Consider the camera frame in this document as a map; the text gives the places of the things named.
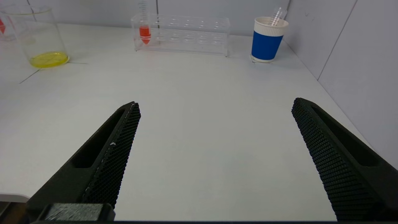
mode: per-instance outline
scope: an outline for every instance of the glass beaker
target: glass beaker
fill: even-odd
[[[51,8],[11,5],[0,9],[7,16],[29,63],[38,68],[62,65],[69,60]]]
[[[0,11],[5,4],[10,4],[9,1],[0,0]],[[0,41],[12,41],[15,40],[14,31],[11,27],[10,22],[7,17],[0,13]]]

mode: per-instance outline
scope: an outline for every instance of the test tube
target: test tube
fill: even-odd
[[[148,44],[151,38],[150,34],[150,26],[149,26],[149,13],[148,13],[148,5],[146,0],[140,0],[138,2],[138,6],[140,8],[140,38],[144,42],[144,44]]]

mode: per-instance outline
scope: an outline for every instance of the white wall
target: white wall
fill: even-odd
[[[53,8],[60,23],[95,26],[131,27],[130,19],[138,13],[138,0],[29,0],[31,5]],[[156,13],[156,1],[148,0],[151,13]]]
[[[292,0],[284,40],[319,78],[356,0]]]
[[[398,1],[358,0],[319,82],[398,168]]]
[[[26,0],[0,0],[0,4],[3,6],[11,4],[27,4]]]
[[[289,0],[159,0],[159,13],[180,16],[228,17],[232,35],[253,35],[254,18],[271,16]]]
[[[58,22],[97,26],[131,27],[138,13],[138,0],[29,0],[31,5],[48,5]],[[275,6],[287,7],[289,0],[159,0],[160,14],[228,17],[231,34],[253,35],[254,18],[272,14]],[[148,0],[156,13],[156,0]]]

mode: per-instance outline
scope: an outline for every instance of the pipette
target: pipette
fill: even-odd
[[[273,15],[268,25],[277,26],[279,19],[283,19],[286,16],[286,14],[287,10],[283,9],[282,7],[276,7],[273,11]]]

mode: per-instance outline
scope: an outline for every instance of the white cup rim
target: white cup rim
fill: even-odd
[[[260,26],[266,26],[266,27],[270,27],[270,28],[284,28],[287,27],[289,25],[289,23],[286,20],[283,19],[279,19],[280,21],[283,21],[283,25],[282,26],[271,26],[268,24],[264,24],[263,22],[261,22],[262,20],[264,21],[264,19],[271,19],[271,17],[269,16],[261,16],[261,17],[257,17],[254,19],[254,22],[257,23]]]

